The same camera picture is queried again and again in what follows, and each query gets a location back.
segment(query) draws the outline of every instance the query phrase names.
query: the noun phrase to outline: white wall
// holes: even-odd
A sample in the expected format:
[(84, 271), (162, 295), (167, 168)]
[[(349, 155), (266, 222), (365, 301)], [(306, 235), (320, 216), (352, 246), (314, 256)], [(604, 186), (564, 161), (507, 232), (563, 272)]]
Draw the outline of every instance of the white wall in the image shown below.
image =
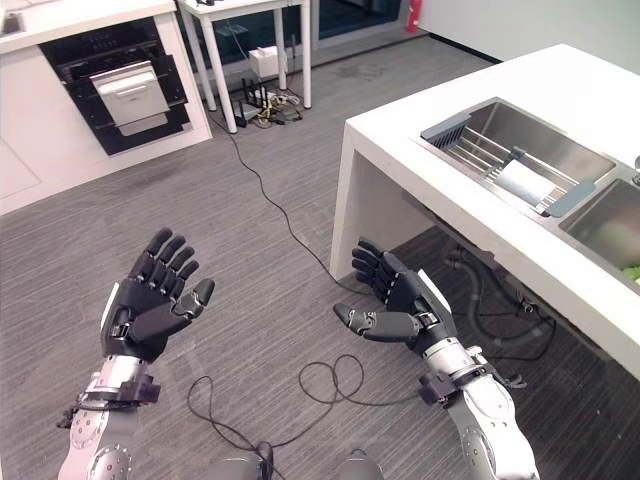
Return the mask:
[(566, 43), (640, 74), (640, 0), (423, 0), (419, 25), (500, 60)]

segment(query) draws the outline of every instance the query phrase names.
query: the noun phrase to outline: cabinet door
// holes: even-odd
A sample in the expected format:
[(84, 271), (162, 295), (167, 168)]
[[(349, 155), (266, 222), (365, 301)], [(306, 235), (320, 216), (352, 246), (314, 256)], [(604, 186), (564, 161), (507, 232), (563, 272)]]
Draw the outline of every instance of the cabinet door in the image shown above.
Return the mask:
[(0, 138), (0, 198), (25, 190), (40, 180)]

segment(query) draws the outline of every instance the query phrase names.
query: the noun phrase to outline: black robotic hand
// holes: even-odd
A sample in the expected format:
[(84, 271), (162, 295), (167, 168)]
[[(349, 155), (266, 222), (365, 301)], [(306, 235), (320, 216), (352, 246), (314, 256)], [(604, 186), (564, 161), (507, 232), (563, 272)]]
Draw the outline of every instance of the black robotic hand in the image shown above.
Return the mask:
[(198, 262), (187, 263), (195, 252), (189, 246), (182, 248), (184, 244), (182, 235), (173, 236), (163, 228), (120, 282), (101, 327), (105, 357), (129, 355), (155, 361), (169, 336), (190, 325), (209, 303), (215, 283), (208, 278), (179, 298), (198, 268)]
[(383, 342), (405, 342), (418, 354), (437, 339), (456, 336), (444, 297), (426, 275), (407, 268), (398, 257), (361, 237), (352, 250), (356, 278), (369, 285), (387, 312), (358, 312), (346, 305), (334, 312), (353, 332)]

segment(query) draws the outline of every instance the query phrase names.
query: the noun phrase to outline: white countertop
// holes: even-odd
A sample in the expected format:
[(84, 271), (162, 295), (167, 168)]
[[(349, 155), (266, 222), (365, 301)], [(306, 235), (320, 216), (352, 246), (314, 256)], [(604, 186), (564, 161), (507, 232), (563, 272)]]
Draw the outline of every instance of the white countertop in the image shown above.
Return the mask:
[[(420, 144), (422, 130), (492, 97), (630, 166), (640, 154), (640, 76), (566, 45), (349, 119), (345, 135), (357, 151), (377, 152), (363, 154), (471, 241), (494, 251), (499, 263), (640, 379), (640, 295)], [(460, 209), (467, 215), (456, 213)]]
[(172, 0), (57, 0), (22, 10), (24, 31), (0, 37), (0, 54), (176, 9)]

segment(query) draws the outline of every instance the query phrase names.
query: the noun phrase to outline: sponge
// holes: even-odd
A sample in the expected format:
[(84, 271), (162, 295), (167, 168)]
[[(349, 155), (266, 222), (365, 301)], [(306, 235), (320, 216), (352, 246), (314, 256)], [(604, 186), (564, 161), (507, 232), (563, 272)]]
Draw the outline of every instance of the sponge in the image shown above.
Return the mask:
[(635, 281), (638, 285), (640, 285), (640, 265), (635, 267), (627, 267), (622, 270), (622, 273), (631, 277), (631, 280)]

